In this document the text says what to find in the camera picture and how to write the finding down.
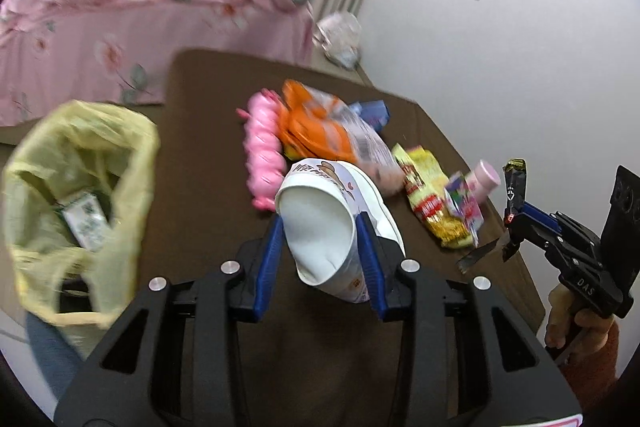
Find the white paper cup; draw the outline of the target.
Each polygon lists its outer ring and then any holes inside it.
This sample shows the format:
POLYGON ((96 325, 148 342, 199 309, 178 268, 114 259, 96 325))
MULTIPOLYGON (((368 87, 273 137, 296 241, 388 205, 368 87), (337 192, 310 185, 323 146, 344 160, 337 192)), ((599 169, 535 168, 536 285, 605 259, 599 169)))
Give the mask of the white paper cup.
POLYGON ((360 213, 369 215, 378 236, 404 243, 374 182, 346 161, 297 161, 283 179, 276 208, 299 280, 348 303, 369 299, 358 256, 360 213))

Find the yellow red noodle packet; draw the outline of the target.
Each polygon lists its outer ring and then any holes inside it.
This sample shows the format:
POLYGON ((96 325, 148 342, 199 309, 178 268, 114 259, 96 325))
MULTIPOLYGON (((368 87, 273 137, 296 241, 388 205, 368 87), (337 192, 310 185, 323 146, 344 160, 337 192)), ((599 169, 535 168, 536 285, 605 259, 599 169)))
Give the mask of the yellow red noodle packet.
POLYGON ((449 178, 433 153, 422 146, 405 150, 396 144, 392 155, 404 173, 405 192, 413 213, 439 245, 446 249, 471 247, 473 233, 447 208, 445 187, 449 178))

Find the blue small packet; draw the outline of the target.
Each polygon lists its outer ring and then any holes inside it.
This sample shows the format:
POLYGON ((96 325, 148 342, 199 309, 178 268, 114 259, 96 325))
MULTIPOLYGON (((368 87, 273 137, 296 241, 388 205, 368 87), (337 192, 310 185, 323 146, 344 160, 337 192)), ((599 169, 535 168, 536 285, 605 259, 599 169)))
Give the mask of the blue small packet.
POLYGON ((383 130, 390 121, 390 111, 382 100, 355 102, 349 108, 376 132, 383 130))

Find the colourful purple snack wrapper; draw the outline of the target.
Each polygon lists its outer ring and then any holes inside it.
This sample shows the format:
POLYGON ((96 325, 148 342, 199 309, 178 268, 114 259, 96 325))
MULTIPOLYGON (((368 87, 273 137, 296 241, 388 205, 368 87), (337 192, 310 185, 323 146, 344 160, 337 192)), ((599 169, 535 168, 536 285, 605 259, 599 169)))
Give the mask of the colourful purple snack wrapper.
POLYGON ((484 217, 480 211, 480 205, 461 172, 450 176, 444 188, 444 199, 450 216, 460 221, 464 228, 464 235, 461 239, 455 239, 451 243, 451 248, 476 247, 478 232, 484 225, 484 217))

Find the orange snack bag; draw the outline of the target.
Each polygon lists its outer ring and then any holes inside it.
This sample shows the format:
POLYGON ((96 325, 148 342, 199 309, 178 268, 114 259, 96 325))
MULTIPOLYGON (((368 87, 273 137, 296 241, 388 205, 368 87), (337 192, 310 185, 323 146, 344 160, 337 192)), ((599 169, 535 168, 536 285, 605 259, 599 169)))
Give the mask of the orange snack bag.
POLYGON ((384 196, 404 187, 405 175, 381 135, 333 94, 285 80, 278 135, 292 160, 349 162, 369 176, 384 196))

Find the green white paper carton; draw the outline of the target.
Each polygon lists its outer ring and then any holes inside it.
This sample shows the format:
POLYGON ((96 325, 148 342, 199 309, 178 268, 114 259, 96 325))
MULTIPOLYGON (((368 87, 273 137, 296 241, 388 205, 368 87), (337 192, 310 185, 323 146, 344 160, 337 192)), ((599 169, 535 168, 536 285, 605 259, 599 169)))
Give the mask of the green white paper carton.
POLYGON ((100 251, 111 227, 98 194, 82 191, 70 195, 56 206, 77 244, 87 251, 100 251))

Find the clear plastic bag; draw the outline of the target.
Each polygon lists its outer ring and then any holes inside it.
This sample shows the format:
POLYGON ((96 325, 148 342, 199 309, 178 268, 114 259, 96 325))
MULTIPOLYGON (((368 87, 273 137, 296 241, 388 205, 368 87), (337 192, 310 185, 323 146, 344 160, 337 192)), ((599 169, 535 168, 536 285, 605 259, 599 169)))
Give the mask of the clear plastic bag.
POLYGON ((355 70, 360 61, 361 26, 351 12, 334 12, 316 23, 314 43, 324 57, 346 70, 355 70))

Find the pink floral bed sheet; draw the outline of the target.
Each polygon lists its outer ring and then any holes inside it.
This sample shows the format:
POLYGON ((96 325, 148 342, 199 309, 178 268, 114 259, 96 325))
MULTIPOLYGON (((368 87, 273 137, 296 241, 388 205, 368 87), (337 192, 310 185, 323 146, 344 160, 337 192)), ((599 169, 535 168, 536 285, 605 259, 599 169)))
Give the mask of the pink floral bed sheet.
POLYGON ((1 27, 1 124, 39 119, 70 100, 153 105, 184 49, 305 65, 314 18, 253 3, 171 2, 99 11, 48 11, 1 27))

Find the pink lidded jar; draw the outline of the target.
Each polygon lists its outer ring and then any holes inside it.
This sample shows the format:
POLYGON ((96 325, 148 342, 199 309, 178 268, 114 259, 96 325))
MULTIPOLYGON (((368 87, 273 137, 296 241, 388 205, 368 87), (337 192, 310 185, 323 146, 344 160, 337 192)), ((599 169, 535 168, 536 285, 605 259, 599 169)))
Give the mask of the pink lidded jar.
POLYGON ((479 204, 483 204, 490 193, 501 184, 497 170, 484 159, 465 176, 465 181, 479 204))

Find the yellow trash bag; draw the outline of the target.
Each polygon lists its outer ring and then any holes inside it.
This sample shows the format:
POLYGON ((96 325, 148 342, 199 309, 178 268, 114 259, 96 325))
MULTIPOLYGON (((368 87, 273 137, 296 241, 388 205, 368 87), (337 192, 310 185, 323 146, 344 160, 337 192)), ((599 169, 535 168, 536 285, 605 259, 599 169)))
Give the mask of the yellow trash bag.
POLYGON ((3 170, 18 300, 81 358, 134 297, 159 149, 148 117, 71 101, 29 131, 3 170))

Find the pink plastic toy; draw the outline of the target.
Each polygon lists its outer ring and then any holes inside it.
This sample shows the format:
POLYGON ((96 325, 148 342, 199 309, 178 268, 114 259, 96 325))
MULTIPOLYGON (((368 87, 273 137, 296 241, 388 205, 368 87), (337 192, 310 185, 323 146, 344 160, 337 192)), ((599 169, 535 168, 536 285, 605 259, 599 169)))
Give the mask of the pink plastic toy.
POLYGON ((250 97, 245 108, 236 110, 244 122, 246 185, 252 205, 259 211, 276 211, 274 200, 285 176, 286 161, 279 139, 280 109, 280 96, 262 89, 250 97))

